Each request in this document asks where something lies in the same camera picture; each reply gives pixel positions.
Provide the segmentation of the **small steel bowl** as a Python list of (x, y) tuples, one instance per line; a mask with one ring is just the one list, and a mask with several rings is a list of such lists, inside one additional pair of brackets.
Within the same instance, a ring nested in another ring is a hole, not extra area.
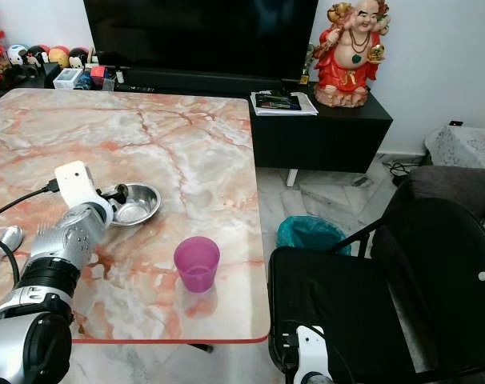
[(162, 204), (162, 195), (150, 184), (123, 183), (128, 186), (126, 201), (118, 201), (112, 223), (115, 226), (137, 226), (156, 215)]

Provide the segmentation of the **purple plastic cup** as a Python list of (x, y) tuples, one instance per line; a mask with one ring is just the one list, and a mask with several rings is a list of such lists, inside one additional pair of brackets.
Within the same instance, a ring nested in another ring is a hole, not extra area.
[(181, 282), (192, 293), (205, 293), (212, 288), (219, 261), (219, 246), (202, 235), (181, 241), (174, 253)]

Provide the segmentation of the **steel spoon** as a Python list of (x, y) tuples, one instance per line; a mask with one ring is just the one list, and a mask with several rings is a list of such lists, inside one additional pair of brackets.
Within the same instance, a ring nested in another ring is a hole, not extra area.
[[(8, 246), (8, 249), (12, 252), (15, 252), (22, 245), (22, 241), (24, 239), (24, 231), (19, 226), (9, 226), (5, 229), (4, 234), (0, 237), (0, 242), (5, 246)], [(7, 260), (8, 257), (2, 251), (2, 255), (0, 256), (0, 264), (2, 261)]]

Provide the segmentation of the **small red box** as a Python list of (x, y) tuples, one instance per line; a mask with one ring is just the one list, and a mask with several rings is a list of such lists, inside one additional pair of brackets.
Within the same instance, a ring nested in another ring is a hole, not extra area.
[(93, 90), (100, 90), (104, 87), (106, 78), (107, 78), (107, 70), (105, 66), (95, 65), (89, 67), (89, 75), (91, 78), (91, 88)]

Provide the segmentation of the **black chair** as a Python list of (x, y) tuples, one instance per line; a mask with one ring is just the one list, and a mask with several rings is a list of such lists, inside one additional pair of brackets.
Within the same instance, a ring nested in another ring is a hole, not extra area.
[(422, 166), (333, 248), (276, 248), (271, 361), (273, 326), (319, 326), (337, 383), (485, 383), (484, 219), (485, 169)]

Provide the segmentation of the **small white box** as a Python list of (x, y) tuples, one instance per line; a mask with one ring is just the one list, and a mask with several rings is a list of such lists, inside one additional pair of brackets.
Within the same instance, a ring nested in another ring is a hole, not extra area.
[(74, 89), (77, 87), (79, 79), (84, 70), (82, 67), (66, 67), (53, 79), (52, 84), (55, 89)]

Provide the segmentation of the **black soundbar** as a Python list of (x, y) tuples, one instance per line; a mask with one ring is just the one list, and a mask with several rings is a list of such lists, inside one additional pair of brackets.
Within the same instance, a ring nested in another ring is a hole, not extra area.
[(187, 70), (151, 69), (151, 67), (125, 67), (122, 81), (114, 85), (115, 91), (137, 93), (174, 94), (243, 94), (272, 90), (297, 90), (296, 80), (283, 80), (250, 76), (249, 74), (222, 74), (187, 72)]

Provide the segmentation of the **yellow and red toy helmet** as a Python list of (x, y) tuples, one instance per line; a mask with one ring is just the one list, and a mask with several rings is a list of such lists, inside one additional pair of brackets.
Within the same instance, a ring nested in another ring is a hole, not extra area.
[(59, 65), (61, 69), (66, 69), (70, 67), (70, 49), (65, 46), (54, 46), (51, 47), (47, 52), (49, 62), (55, 62)]

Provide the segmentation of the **black and white toy helmet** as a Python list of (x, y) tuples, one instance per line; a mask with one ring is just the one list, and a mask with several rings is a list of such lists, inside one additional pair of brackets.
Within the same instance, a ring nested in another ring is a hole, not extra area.
[(30, 65), (42, 67), (45, 63), (51, 62), (48, 56), (48, 46), (32, 46), (27, 49), (26, 60)]

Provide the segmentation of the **black flat screen television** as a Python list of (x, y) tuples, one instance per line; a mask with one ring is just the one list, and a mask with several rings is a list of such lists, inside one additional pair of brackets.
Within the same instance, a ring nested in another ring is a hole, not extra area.
[(84, 0), (100, 63), (299, 76), (317, 0)]

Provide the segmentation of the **stack of magazines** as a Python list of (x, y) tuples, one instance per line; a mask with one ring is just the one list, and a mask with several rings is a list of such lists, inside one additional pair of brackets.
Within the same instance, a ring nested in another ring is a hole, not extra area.
[(257, 116), (317, 116), (315, 104), (303, 92), (252, 92), (251, 106)]

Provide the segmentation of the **small gold trophy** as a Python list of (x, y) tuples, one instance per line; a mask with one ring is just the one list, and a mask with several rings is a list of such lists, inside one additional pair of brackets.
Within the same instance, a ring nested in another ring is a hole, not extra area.
[(315, 49), (315, 44), (309, 44), (306, 49), (301, 76), (298, 80), (299, 85), (306, 85), (310, 81), (310, 69), (315, 61)]

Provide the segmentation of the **red laughing Buddha statue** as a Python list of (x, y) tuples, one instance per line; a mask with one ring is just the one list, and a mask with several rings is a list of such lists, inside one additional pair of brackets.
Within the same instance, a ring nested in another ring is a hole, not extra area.
[(319, 36), (313, 58), (319, 80), (315, 99), (329, 107), (363, 106), (370, 95), (385, 47), (381, 37), (389, 30), (387, 0), (335, 3), (328, 11), (331, 25)]

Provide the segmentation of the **white lace cloth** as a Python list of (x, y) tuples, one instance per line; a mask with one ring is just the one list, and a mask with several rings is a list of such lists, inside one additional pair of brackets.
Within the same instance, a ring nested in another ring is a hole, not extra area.
[(485, 129), (445, 126), (424, 143), (434, 165), (485, 169)]

